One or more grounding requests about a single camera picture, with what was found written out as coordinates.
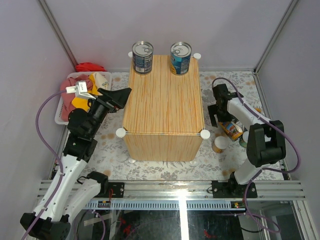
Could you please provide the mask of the light blue tin can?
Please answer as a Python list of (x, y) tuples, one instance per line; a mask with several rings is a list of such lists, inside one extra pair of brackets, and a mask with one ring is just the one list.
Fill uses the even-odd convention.
[(175, 42), (170, 47), (170, 70), (175, 75), (184, 75), (188, 72), (191, 60), (192, 47), (187, 42)]

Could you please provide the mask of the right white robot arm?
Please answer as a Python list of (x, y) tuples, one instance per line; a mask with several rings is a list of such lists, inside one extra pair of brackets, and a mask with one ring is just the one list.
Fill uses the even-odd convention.
[(226, 84), (212, 87), (215, 104), (209, 105), (211, 125), (231, 123), (238, 120), (248, 131), (246, 147), (247, 160), (231, 173), (224, 188), (233, 197), (240, 197), (246, 191), (246, 184), (263, 167), (273, 165), (286, 156), (284, 130), (279, 120), (272, 121), (250, 106), (238, 92), (230, 92)]

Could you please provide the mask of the dark blue tin can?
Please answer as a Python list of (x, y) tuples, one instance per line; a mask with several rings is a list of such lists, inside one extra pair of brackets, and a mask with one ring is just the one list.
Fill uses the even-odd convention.
[(141, 75), (151, 72), (154, 47), (150, 42), (138, 41), (132, 46), (133, 70)]

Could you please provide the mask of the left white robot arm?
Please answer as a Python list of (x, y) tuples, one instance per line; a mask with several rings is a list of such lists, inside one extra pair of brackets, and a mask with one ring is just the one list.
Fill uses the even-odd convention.
[(20, 219), (26, 236), (64, 240), (75, 217), (92, 198), (112, 196), (108, 176), (97, 171), (85, 176), (80, 188), (73, 195), (70, 193), (94, 153), (98, 143), (95, 136), (105, 117), (122, 110), (131, 91), (130, 87), (120, 90), (99, 88), (99, 95), (88, 95), (88, 110), (75, 108), (69, 113), (69, 136), (62, 155), (56, 157), (58, 171), (39, 204)]

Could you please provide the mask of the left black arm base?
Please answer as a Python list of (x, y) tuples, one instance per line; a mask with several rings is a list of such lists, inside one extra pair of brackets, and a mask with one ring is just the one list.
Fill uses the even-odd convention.
[(120, 199), (124, 197), (124, 182), (106, 182), (102, 185), (98, 194), (99, 198)]

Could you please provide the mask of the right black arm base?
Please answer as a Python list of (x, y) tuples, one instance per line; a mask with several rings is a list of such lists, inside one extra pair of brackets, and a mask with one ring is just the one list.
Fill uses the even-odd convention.
[[(229, 181), (213, 180), (211, 182), (212, 195), (215, 199), (243, 198), (247, 186), (247, 184), (241, 185)], [(258, 197), (257, 188), (254, 182), (249, 185), (246, 197), (249, 199), (256, 199)]]

